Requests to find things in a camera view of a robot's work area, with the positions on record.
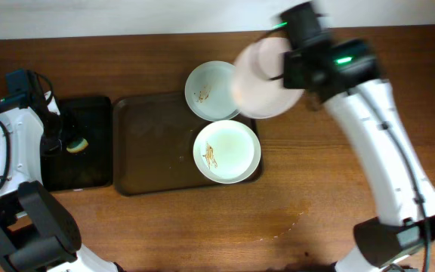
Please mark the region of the yellow green sponge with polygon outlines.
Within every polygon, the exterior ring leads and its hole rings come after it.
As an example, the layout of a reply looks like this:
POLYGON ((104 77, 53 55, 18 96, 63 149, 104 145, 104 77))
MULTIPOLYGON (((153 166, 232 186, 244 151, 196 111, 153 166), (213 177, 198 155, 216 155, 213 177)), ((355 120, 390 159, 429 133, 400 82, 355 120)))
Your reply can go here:
POLYGON ((77 138, 66 145, 66 151, 69 153, 79 153, 88 147, 88 141, 85 138, 77 138))

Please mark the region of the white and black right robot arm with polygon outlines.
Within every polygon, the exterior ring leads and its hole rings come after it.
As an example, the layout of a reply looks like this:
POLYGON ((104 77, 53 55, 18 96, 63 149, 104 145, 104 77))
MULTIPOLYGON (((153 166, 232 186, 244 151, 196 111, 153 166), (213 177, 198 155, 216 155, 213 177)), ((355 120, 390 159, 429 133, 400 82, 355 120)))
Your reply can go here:
POLYGON ((293 44, 284 86, 316 93, 347 136, 369 181, 377 215, 353 229, 354 248, 333 271, 398 271, 435 241, 435 188, 400 120, 392 86, 363 40, 293 44))

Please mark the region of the pale green plate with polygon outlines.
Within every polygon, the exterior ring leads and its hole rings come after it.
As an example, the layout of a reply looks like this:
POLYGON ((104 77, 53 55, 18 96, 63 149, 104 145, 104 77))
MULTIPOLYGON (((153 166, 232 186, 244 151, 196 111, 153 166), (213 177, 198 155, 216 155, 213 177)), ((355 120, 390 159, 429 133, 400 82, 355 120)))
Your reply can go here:
POLYGON ((243 182, 258 169, 261 143, 247 125, 223 120, 205 126, 193 144, 197 169, 219 184, 243 182))

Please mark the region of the pink white plate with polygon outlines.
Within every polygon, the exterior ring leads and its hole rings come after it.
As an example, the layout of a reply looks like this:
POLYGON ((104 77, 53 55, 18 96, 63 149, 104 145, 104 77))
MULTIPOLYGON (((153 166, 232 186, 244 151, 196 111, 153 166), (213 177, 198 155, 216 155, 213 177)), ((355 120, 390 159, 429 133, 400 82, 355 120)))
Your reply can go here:
POLYGON ((283 72, 284 53, 290 50, 285 38, 265 38, 243 49, 234 62, 231 95, 244 116, 269 119, 291 109, 303 89, 287 89, 283 80, 271 80, 283 72))

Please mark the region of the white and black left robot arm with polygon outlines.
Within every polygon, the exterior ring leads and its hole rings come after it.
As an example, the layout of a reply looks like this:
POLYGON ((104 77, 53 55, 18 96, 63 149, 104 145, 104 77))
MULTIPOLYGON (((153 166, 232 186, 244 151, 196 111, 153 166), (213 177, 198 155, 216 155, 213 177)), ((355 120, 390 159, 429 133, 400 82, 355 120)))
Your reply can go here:
POLYGON ((0 113, 0 266, 5 271, 120 271, 82 244, 73 216, 43 187, 43 124, 30 109, 0 113))

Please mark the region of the light green top plate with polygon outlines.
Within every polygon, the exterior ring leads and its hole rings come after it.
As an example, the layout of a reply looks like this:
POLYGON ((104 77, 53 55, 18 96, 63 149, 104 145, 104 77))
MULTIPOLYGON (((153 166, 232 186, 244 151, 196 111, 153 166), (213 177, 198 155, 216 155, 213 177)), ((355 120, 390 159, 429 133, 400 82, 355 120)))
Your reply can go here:
POLYGON ((189 108, 200 118, 216 122, 232 119, 239 110, 231 95, 235 66, 224 61, 199 65, 188 76, 184 96, 189 108))

